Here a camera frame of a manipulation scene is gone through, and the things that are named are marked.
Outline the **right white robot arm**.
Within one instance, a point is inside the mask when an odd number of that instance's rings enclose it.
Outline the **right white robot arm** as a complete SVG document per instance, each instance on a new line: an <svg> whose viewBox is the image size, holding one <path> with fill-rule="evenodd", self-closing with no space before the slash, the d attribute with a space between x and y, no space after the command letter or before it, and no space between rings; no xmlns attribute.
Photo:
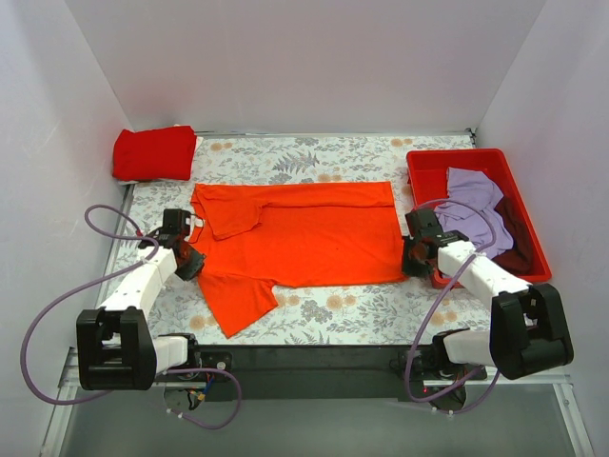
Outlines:
<svg viewBox="0 0 609 457"><path fill-rule="evenodd" d="M493 367L509 380L567 366L575 351L559 291L531 284L500 267L462 233L442 228L430 208L405 216L403 273L442 272L490 310L487 330L448 330L434 336L421 360L442 378L465 365Z"/></svg>

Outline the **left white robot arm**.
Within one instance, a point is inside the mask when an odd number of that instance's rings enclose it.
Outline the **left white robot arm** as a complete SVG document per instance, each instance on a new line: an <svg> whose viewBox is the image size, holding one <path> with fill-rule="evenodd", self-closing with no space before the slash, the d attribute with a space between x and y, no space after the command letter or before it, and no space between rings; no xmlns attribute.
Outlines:
<svg viewBox="0 0 609 457"><path fill-rule="evenodd" d="M85 390L146 390L171 370L184 381L203 367L188 333L150 334L148 316L166 282L195 279L205 256L189 242L202 223L185 209L166 209L160 227L138 243L141 265L95 309L76 321L78 372Z"/></svg>

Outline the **orange t shirt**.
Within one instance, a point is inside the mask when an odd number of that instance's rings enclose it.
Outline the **orange t shirt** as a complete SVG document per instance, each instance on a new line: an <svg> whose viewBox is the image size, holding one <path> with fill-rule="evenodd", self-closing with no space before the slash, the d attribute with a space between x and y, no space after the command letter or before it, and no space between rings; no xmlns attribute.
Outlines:
<svg viewBox="0 0 609 457"><path fill-rule="evenodd" d="M198 184L198 284L231 338L278 306L273 289L405 280L403 237L388 182L277 186Z"/></svg>

